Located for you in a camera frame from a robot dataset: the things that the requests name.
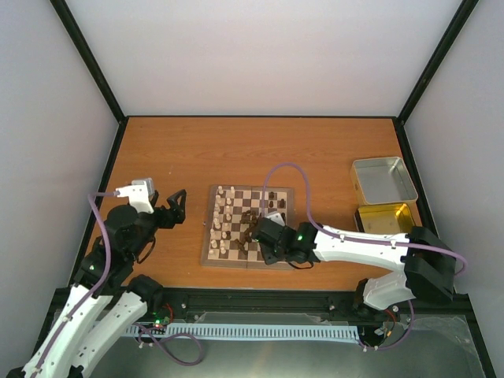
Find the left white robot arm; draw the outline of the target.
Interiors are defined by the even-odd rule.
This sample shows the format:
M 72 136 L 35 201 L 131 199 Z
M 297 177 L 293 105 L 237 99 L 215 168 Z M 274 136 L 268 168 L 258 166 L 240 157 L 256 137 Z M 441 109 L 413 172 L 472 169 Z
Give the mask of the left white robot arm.
M 148 276 L 121 286 L 135 264 L 148 257 L 159 229 L 172 229 L 186 218 L 185 190 L 157 206 L 158 192 L 137 180 L 111 196 L 127 204 L 101 217 L 91 209 L 101 230 L 91 252 L 82 260 L 61 314 L 47 337 L 24 366 L 9 377 L 89 377 L 126 327 L 143 315 L 157 316 L 164 307 L 162 286 Z

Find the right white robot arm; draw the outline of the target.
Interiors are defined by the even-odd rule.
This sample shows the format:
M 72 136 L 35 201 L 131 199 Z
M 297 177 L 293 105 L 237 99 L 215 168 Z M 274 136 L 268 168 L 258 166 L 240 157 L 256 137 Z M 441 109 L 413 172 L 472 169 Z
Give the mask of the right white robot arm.
M 376 235 L 303 222 L 293 229 L 273 214 L 258 221 L 251 238 L 267 265 L 282 261 L 310 269 L 316 263 L 345 261 L 386 269 L 386 275 L 359 283 L 356 308 L 380 311 L 413 299 L 447 305 L 453 299 L 457 258 L 427 228 Z

